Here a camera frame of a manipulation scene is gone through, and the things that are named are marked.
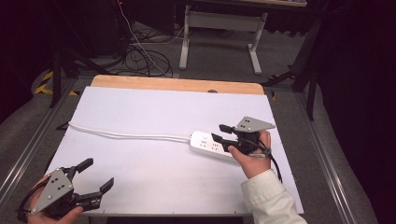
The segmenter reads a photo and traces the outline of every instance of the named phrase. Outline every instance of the table leg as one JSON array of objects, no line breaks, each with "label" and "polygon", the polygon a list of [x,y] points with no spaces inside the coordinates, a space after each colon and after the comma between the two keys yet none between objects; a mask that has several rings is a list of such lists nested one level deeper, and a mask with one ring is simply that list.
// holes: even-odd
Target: table leg
[{"label": "table leg", "polygon": [[253,44],[248,44],[247,49],[250,54],[250,60],[253,64],[253,69],[254,73],[256,75],[261,75],[262,74],[262,69],[260,68],[259,64],[259,59],[257,58],[257,53],[256,49],[257,46],[259,45],[260,38],[262,37],[262,29],[264,28],[265,22],[267,20],[267,13],[262,13],[262,19],[259,21],[257,31],[256,31],[256,36],[254,38]]},{"label": "table leg", "polygon": [[190,18],[190,7],[186,6],[184,13],[184,37],[183,45],[181,47],[180,64],[179,68],[185,70],[187,68],[187,58],[189,56],[189,18]]}]

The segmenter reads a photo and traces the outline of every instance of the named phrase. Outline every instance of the metal stand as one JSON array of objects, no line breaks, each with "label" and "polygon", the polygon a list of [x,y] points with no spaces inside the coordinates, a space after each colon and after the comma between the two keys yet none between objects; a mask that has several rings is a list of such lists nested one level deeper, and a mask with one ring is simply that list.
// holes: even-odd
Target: metal stand
[{"label": "metal stand", "polygon": [[100,67],[96,63],[93,63],[89,59],[83,57],[79,53],[75,52],[69,48],[59,48],[53,54],[53,95],[52,101],[50,104],[50,108],[53,108],[56,103],[58,103],[59,99],[61,98],[62,93],[62,81],[61,81],[61,73],[62,68],[66,73],[67,77],[70,78],[77,78],[79,75],[79,71],[77,68],[76,63],[74,60],[78,60],[85,65],[89,66],[92,70],[98,72],[98,74],[104,75],[113,75],[108,72],[106,69]]},{"label": "metal stand", "polygon": [[246,17],[235,15],[224,15],[215,13],[193,12],[190,11],[191,6],[186,6],[184,15],[184,38],[181,48],[179,68],[185,70],[187,68],[187,58],[189,55],[189,29],[190,27],[227,29],[237,31],[256,32],[253,44],[248,44],[247,49],[253,64],[254,73],[260,75],[259,60],[256,54],[256,48],[259,45],[262,36],[262,29],[266,22],[267,13],[262,13],[261,17]]}]

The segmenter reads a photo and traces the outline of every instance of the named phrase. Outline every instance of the white power strip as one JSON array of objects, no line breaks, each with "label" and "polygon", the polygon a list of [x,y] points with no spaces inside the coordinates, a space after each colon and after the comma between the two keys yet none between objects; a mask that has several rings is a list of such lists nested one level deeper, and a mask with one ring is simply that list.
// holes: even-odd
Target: white power strip
[{"label": "white power strip", "polygon": [[230,152],[224,151],[222,144],[213,141],[212,134],[194,132],[190,137],[190,149],[192,151],[227,161],[236,161]]}]

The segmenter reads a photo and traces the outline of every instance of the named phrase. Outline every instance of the black cable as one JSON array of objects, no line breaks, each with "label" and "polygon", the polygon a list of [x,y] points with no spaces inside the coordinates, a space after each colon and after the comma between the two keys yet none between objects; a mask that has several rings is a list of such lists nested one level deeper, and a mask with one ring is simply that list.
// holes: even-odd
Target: black cable
[{"label": "black cable", "polygon": [[27,223],[27,213],[30,213],[30,209],[26,210],[24,209],[27,201],[30,199],[30,197],[32,197],[32,195],[38,190],[41,189],[42,187],[46,186],[48,184],[48,182],[50,181],[50,176],[47,177],[47,179],[45,179],[44,181],[40,182],[39,184],[37,184],[34,188],[32,188],[29,193],[23,198],[20,207],[18,209],[18,220]]},{"label": "black cable", "polygon": [[[262,140],[259,139],[259,142],[260,142],[265,148],[268,148],[268,147],[265,146],[265,144],[262,142]],[[279,166],[277,165],[277,162],[276,162],[274,156],[272,155],[272,153],[270,153],[270,154],[268,155],[268,157],[270,158],[270,160],[271,160],[271,161],[274,163],[274,165],[275,165],[276,172],[277,172],[277,178],[280,180],[281,183],[283,183],[282,174],[280,173]]]}]

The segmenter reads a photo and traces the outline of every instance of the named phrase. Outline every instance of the human hand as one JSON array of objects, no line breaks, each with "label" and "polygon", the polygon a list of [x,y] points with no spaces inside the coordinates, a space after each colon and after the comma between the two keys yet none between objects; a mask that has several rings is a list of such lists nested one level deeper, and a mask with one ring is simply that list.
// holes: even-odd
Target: human hand
[{"label": "human hand", "polygon": [[[260,141],[262,141],[262,143],[265,144],[266,147],[271,147],[271,135],[268,131],[261,131],[259,139]],[[229,146],[228,150],[239,162],[239,164],[241,164],[242,170],[249,179],[271,169],[271,160],[268,157],[250,157],[242,154],[242,152],[240,152],[236,147],[233,146]]]},{"label": "human hand", "polygon": [[[45,179],[47,179],[47,176],[45,175],[43,178],[41,178],[36,184],[38,185],[39,183],[43,182]],[[35,206],[37,203],[38,198],[40,197],[41,193],[43,192],[44,188],[38,189],[31,197],[30,199],[30,208]],[[53,219],[51,217],[46,216],[45,212],[39,212],[35,215],[29,214],[27,216],[27,220],[29,224],[52,224],[52,223],[57,223],[57,224],[73,224],[79,215],[83,212],[82,207],[76,207],[72,209],[69,213],[67,213],[64,217],[62,217],[60,220]]]}]

